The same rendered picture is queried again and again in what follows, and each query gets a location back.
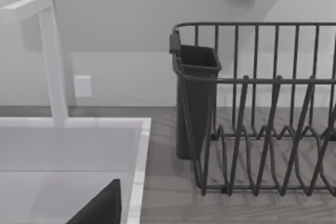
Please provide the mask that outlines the white sink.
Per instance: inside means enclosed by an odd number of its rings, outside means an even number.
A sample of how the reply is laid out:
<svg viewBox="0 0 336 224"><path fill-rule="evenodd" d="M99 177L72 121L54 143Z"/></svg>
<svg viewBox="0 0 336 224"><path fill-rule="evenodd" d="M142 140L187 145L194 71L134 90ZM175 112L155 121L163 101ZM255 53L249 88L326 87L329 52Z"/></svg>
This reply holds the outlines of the white sink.
<svg viewBox="0 0 336 224"><path fill-rule="evenodd" d="M112 180L140 224L150 118L0 118L0 224L65 224Z"/></svg>

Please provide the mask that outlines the dark grey utensil holder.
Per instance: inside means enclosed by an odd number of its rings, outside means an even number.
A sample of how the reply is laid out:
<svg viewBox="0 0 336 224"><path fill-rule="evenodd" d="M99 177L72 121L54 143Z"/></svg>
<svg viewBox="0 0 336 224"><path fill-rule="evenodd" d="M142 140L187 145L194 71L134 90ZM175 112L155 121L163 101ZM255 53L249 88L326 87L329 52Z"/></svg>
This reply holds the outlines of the dark grey utensil holder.
<svg viewBox="0 0 336 224"><path fill-rule="evenodd" d="M189 76L217 77L222 69L215 49L210 47L182 45L181 60L183 72ZM209 91L209 85L210 83L207 82L187 81L185 83L197 158L202 150L207 126L208 101L209 98L214 97ZM179 159L190 160L191 153L180 90L177 91L176 112L176 155Z"/></svg>

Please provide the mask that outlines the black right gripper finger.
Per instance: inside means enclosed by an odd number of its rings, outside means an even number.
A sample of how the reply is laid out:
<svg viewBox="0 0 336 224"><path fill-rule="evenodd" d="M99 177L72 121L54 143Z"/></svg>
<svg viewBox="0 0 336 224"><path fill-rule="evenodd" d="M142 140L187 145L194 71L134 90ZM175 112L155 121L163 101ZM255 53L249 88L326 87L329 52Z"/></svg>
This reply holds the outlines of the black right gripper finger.
<svg viewBox="0 0 336 224"><path fill-rule="evenodd" d="M121 224L121 181L112 180L65 224Z"/></svg>

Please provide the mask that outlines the white wall socket plate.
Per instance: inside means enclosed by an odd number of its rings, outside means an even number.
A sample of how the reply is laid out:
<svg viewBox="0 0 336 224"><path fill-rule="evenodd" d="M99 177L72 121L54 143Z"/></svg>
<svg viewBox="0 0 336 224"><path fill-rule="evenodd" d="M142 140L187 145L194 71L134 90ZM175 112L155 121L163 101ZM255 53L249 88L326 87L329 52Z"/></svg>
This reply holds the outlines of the white wall socket plate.
<svg viewBox="0 0 336 224"><path fill-rule="evenodd" d="M92 82L90 75L74 76L75 95L77 98L92 97Z"/></svg>

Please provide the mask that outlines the tall white tap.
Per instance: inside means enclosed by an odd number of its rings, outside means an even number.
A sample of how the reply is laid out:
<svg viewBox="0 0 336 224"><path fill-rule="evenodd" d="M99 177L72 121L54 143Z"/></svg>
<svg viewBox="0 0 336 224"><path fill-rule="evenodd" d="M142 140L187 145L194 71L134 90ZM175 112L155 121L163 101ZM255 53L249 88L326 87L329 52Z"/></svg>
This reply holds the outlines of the tall white tap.
<svg viewBox="0 0 336 224"><path fill-rule="evenodd" d="M0 8L3 23L19 23L34 15L39 16L52 122L56 127L63 127L69 115L55 1L19 0Z"/></svg>

